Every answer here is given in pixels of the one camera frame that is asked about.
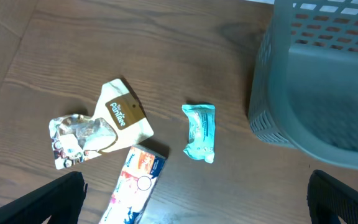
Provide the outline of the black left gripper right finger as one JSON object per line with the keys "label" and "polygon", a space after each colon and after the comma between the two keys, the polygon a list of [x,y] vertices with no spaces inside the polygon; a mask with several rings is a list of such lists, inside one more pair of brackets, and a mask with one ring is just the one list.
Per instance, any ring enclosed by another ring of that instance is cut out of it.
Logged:
{"label": "black left gripper right finger", "polygon": [[307,204],[312,224],[358,223],[358,191],[322,170],[310,176]]}

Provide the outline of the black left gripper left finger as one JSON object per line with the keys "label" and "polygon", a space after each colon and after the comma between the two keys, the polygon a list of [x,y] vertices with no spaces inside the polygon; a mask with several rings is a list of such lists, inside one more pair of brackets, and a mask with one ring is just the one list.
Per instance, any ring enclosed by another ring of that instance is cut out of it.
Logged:
{"label": "black left gripper left finger", "polygon": [[77,223],[88,184],[73,171],[0,207],[0,224]]}

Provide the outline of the grey plastic mesh basket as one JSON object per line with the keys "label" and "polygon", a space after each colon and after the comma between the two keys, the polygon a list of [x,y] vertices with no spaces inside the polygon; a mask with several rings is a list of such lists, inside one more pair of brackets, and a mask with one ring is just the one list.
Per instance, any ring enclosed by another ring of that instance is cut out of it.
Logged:
{"label": "grey plastic mesh basket", "polygon": [[358,0],[275,1],[248,116],[263,142],[358,170]]}

